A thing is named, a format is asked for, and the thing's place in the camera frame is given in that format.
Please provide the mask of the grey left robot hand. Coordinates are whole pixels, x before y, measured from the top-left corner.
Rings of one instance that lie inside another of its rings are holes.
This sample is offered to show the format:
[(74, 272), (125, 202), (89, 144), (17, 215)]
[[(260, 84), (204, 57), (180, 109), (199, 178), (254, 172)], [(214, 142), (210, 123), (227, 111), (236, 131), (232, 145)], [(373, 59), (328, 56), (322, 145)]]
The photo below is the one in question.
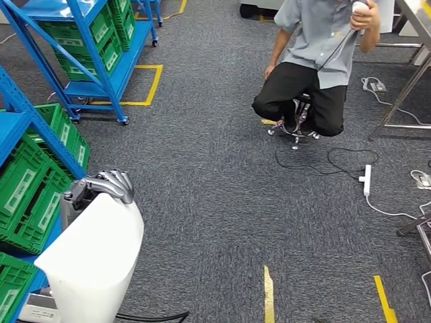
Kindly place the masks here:
[(66, 230), (100, 193), (106, 193), (126, 205), (131, 204), (134, 197), (129, 175), (117, 168), (75, 180), (60, 197), (61, 230)]

